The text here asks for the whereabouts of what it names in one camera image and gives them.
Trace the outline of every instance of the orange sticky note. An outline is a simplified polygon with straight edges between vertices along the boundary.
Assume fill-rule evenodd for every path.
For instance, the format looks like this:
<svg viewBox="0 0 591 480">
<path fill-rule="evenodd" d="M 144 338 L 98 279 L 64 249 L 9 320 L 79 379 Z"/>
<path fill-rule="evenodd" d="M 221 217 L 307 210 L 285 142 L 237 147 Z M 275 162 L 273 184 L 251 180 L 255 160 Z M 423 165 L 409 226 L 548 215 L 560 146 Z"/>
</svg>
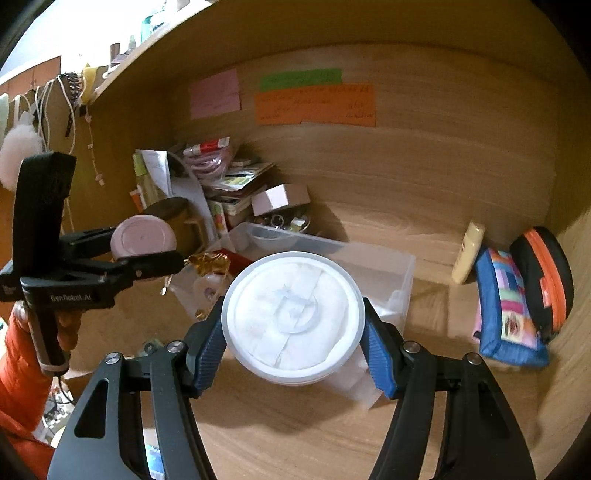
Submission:
<svg viewBox="0 0 591 480">
<path fill-rule="evenodd" d="M 317 85 L 257 93 L 259 125 L 318 124 L 375 127 L 375 88 L 364 83 Z"/>
</svg>

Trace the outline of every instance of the orange jacket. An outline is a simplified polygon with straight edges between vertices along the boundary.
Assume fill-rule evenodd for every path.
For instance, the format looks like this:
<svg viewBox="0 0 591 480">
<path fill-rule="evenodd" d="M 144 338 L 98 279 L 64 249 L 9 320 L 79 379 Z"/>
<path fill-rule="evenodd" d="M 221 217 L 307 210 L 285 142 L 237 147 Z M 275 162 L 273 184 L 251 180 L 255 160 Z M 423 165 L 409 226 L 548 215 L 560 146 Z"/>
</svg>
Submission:
<svg viewBox="0 0 591 480">
<path fill-rule="evenodd" d="M 53 448 L 31 434 L 43 415 L 51 378 L 41 373 L 31 335 L 10 318 L 0 360 L 0 428 L 40 480 L 47 478 Z"/>
</svg>

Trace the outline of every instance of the yellow bottle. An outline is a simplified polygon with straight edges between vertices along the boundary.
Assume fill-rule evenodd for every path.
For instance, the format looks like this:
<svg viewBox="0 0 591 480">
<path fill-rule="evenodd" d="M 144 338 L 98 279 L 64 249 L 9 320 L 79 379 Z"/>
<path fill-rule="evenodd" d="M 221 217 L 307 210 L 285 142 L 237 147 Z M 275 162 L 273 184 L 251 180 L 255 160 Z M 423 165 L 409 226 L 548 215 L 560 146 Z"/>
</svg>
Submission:
<svg viewBox="0 0 591 480">
<path fill-rule="evenodd" d="M 482 245 L 482 239 L 484 238 L 484 225 L 479 223 L 470 222 L 466 235 L 464 235 L 464 241 L 462 242 L 462 248 L 457 255 L 456 263 L 452 270 L 452 280 L 457 284 L 463 284 L 472 267 L 476 261 L 476 256 Z"/>
</svg>

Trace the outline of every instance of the white wall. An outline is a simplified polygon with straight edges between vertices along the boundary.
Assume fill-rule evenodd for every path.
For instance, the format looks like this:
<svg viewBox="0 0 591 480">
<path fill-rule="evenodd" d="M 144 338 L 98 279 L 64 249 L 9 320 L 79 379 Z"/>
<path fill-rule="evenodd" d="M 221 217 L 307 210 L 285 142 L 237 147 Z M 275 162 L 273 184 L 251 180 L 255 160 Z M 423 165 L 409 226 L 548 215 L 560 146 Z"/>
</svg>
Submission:
<svg viewBox="0 0 591 480">
<path fill-rule="evenodd" d="M 162 2 L 56 0 L 22 36 L 0 70 L 0 77 L 29 61 L 59 55 L 62 72 L 81 72 L 86 62 L 91 66 L 107 65 L 109 46 L 119 42 L 125 51 L 132 34 L 139 44 L 142 20 Z M 209 5 L 206 0 L 191 0 L 188 8 Z"/>
</svg>

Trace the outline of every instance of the pink jar lid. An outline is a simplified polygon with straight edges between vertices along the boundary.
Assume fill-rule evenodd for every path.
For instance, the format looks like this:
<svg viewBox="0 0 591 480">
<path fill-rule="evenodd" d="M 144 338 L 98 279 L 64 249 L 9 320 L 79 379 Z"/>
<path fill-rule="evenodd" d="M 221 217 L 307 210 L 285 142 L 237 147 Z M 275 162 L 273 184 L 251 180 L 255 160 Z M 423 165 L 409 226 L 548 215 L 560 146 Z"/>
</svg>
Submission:
<svg viewBox="0 0 591 480">
<path fill-rule="evenodd" d="M 135 215 L 124 220 L 111 237 L 111 253 L 116 260 L 176 248 L 177 239 L 171 226 L 152 215 Z"/>
</svg>

